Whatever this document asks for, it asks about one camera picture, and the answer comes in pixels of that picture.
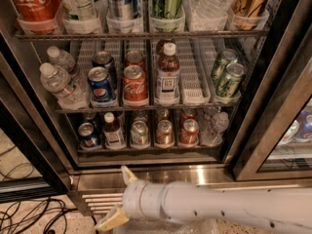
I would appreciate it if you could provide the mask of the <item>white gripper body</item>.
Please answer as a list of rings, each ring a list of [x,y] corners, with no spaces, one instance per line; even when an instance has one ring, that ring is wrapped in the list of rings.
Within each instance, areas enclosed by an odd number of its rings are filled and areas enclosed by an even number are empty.
[[[123,194],[123,209],[130,218],[162,218],[162,194],[165,185],[136,179]]]

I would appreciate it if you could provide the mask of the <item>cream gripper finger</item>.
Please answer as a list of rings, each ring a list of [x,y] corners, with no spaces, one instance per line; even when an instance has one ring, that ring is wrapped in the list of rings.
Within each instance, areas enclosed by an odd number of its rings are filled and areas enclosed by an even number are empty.
[[[121,171],[126,185],[130,185],[133,181],[137,180],[137,176],[127,166],[122,166]]]
[[[119,206],[115,206],[96,224],[96,230],[106,232],[127,223],[129,220],[130,218],[124,210]]]

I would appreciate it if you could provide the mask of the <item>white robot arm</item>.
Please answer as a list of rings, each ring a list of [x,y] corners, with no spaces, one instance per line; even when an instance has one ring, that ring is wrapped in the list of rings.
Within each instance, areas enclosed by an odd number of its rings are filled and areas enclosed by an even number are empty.
[[[142,180],[121,167],[126,189],[122,204],[96,225],[108,231],[132,219],[186,224],[222,218],[280,234],[312,234],[312,189],[213,190],[188,182],[168,184]]]

